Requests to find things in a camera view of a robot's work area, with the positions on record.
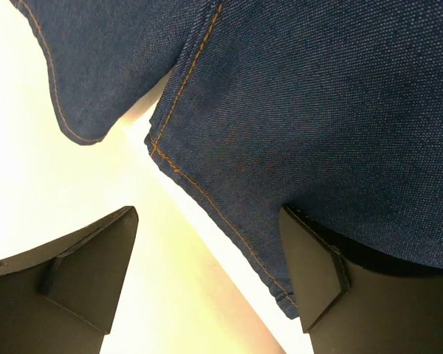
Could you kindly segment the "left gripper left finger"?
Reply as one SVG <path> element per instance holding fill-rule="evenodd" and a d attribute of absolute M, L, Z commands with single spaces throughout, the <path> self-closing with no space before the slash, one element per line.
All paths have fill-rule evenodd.
<path fill-rule="evenodd" d="M 99 353 L 111 331 L 137 233 L 125 206 L 0 260 L 0 354 Z"/>

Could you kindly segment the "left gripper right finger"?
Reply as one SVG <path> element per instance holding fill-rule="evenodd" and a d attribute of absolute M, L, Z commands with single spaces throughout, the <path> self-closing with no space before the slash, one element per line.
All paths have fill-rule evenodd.
<path fill-rule="evenodd" d="M 443 353 L 443 269 L 376 251 L 288 206 L 279 227 L 315 353 Z"/>

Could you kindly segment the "dark blue denim trousers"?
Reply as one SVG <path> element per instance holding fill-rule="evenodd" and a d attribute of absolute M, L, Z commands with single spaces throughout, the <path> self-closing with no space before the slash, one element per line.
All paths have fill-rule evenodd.
<path fill-rule="evenodd" d="M 104 139 L 163 78 L 145 144 L 298 316 L 290 204 L 443 268 L 443 1 L 15 1 L 62 133 Z"/>

